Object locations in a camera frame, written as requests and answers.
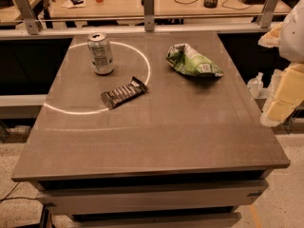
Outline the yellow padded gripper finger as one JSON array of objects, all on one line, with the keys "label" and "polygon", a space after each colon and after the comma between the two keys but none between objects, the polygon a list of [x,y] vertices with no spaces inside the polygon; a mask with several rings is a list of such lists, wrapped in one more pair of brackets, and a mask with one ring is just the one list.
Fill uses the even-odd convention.
[{"label": "yellow padded gripper finger", "polygon": [[260,37],[258,44],[265,48],[277,48],[282,24],[274,26],[270,31]]},{"label": "yellow padded gripper finger", "polygon": [[269,127],[284,123],[304,101],[304,65],[290,63],[284,70],[276,69],[268,86],[268,97],[262,108],[260,122]]}]

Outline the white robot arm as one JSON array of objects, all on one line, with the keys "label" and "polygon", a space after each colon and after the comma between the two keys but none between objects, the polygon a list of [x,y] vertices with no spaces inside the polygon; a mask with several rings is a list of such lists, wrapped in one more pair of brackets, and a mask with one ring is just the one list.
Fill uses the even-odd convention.
[{"label": "white robot arm", "polygon": [[284,21],[259,40],[266,48],[278,47],[281,58],[290,64],[279,74],[274,74],[260,121],[265,126],[277,126],[304,101],[304,0],[300,0]]}]

